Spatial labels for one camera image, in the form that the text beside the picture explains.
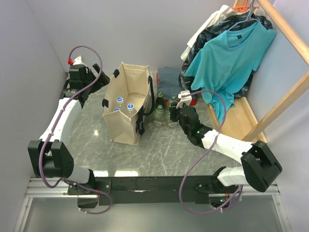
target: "beige bag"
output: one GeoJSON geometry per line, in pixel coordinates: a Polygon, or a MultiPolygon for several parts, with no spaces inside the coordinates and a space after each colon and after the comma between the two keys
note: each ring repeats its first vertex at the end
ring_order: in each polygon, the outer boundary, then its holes
{"type": "Polygon", "coordinates": [[[107,124],[111,141],[137,145],[140,135],[144,133],[143,120],[150,115],[155,108],[153,80],[149,75],[148,66],[138,66],[121,63],[113,73],[108,85],[104,107],[104,120],[107,124]],[[145,113],[151,91],[152,107],[145,113]],[[121,111],[115,111],[118,107],[117,98],[122,97],[125,102],[132,103],[136,113],[128,117],[121,111]]]}

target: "gray floor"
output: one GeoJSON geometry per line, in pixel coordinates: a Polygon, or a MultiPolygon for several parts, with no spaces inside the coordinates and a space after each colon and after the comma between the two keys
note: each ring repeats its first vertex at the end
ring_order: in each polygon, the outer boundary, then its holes
{"type": "MultiPolygon", "coordinates": [[[[94,170],[96,176],[184,175],[206,151],[191,144],[179,125],[157,128],[153,115],[145,119],[146,132],[138,146],[110,142],[101,105],[106,88],[90,95],[72,126],[67,148],[78,165],[94,170]]],[[[212,127],[202,98],[196,109],[200,121],[212,127]]],[[[222,166],[237,163],[212,151],[191,174],[213,174],[222,166]]]]}

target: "white wall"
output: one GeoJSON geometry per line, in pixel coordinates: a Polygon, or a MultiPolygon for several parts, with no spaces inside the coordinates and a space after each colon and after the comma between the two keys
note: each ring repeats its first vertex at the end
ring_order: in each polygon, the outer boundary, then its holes
{"type": "MultiPolygon", "coordinates": [[[[309,1],[276,0],[275,8],[309,44],[309,1]]],[[[277,36],[253,78],[248,101],[260,120],[309,70],[307,64],[277,31],[277,36]]],[[[265,130],[283,172],[277,179],[293,227],[309,231],[309,91],[265,130]]]]}
{"type": "Polygon", "coordinates": [[[24,0],[0,7],[0,231],[13,231],[33,170],[27,146],[48,126],[64,70],[24,0]]]}
{"type": "MultiPolygon", "coordinates": [[[[234,0],[27,0],[65,67],[79,44],[95,48],[104,70],[120,63],[181,67],[186,43],[214,11],[234,0]]],[[[82,53],[92,64],[96,58],[82,53]]]]}

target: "glass panel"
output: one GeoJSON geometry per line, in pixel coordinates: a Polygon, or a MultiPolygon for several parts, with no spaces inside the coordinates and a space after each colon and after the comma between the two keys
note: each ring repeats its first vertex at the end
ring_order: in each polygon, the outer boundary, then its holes
{"type": "MultiPolygon", "coordinates": [[[[209,205],[188,204],[196,210],[209,205]]],[[[34,199],[26,232],[281,232],[271,196],[244,196],[233,209],[193,215],[180,203],[119,204],[103,215],[85,215],[73,198],[34,199]]]]}

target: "orange hanger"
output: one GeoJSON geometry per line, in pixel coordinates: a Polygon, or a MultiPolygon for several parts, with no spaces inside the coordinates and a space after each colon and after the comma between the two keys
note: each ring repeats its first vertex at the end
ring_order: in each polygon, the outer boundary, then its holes
{"type": "Polygon", "coordinates": [[[250,6],[247,5],[248,4],[248,0],[246,0],[246,3],[243,6],[235,6],[232,7],[233,10],[238,9],[239,12],[246,12],[247,10],[250,9],[250,6]]]}

